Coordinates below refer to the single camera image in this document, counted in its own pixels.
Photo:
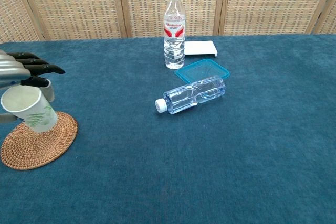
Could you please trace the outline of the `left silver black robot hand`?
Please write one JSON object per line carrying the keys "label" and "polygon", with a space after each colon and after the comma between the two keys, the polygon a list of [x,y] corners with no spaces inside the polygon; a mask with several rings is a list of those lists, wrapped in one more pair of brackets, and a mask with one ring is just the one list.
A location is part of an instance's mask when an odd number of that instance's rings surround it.
{"label": "left silver black robot hand", "polygon": [[41,77],[53,72],[65,73],[61,67],[49,64],[30,52],[0,50],[0,90],[15,86],[37,87],[48,102],[53,102],[55,94],[51,81]]}

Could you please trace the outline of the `white paper cup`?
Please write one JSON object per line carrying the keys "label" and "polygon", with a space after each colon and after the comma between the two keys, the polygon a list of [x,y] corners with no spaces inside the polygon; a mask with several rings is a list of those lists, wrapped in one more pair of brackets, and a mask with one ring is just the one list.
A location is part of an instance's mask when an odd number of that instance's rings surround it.
{"label": "white paper cup", "polygon": [[2,94],[1,105],[37,133],[46,132],[57,123],[56,112],[37,87],[11,87]]}

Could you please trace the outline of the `round brown woven coaster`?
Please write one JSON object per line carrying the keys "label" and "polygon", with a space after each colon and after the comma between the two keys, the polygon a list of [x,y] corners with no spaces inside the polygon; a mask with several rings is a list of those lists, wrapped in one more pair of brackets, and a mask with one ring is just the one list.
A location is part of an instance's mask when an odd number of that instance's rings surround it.
{"label": "round brown woven coaster", "polygon": [[16,126],[1,146],[4,165],[30,170],[47,165],[65,153],[76,138],[78,123],[68,113],[57,111],[56,114],[57,123],[46,132],[36,133],[24,123]]}

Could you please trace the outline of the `red label water bottle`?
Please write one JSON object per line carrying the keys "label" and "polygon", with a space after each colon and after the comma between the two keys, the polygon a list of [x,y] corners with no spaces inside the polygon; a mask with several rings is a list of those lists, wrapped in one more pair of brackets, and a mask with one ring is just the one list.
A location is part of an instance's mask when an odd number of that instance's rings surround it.
{"label": "red label water bottle", "polygon": [[183,67],[186,11],[181,0],[169,0],[163,18],[164,59],[169,69]]}

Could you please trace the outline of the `unlabelled clear water bottle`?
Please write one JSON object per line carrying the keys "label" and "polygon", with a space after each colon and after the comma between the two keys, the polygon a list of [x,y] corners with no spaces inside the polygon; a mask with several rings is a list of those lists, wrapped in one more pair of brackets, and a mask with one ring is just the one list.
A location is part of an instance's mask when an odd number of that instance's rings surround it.
{"label": "unlabelled clear water bottle", "polygon": [[225,82],[219,76],[212,76],[163,93],[155,101],[159,113],[175,114],[225,94]]}

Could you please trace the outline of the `blue clear plastic container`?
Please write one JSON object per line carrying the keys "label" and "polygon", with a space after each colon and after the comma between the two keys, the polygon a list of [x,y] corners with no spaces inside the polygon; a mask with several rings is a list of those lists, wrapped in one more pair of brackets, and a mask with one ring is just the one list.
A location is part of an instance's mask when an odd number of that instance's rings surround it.
{"label": "blue clear plastic container", "polygon": [[211,59],[203,59],[180,69],[174,73],[185,83],[193,83],[212,76],[219,76],[226,79],[230,76],[230,72],[223,66]]}

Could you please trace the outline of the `blue table cloth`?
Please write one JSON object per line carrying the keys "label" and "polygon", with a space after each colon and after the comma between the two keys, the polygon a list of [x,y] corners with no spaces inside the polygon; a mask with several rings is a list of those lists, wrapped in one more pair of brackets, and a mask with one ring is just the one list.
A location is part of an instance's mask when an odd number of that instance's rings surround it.
{"label": "blue table cloth", "polygon": [[60,158],[0,161],[0,224],[336,224],[336,35],[213,37],[225,94],[175,115],[162,38],[7,42],[59,65]]}

